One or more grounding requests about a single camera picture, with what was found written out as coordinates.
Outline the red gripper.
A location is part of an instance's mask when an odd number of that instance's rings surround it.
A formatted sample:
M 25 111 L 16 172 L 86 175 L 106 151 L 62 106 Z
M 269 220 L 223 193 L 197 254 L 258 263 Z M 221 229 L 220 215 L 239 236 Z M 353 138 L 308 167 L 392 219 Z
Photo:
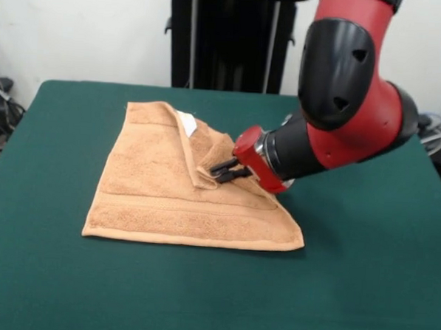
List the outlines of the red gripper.
M 267 138 L 269 133 L 261 126 L 246 129 L 236 139 L 233 155 L 235 157 L 210 168 L 210 173 L 220 173 L 216 181 L 220 184 L 235 179 L 254 176 L 258 184 L 269 193 L 283 193 L 294 183 L 294 179 L 281 179 L 272 168 L 267 157 Z M 239 163 L 245 168 L 234 170 Z

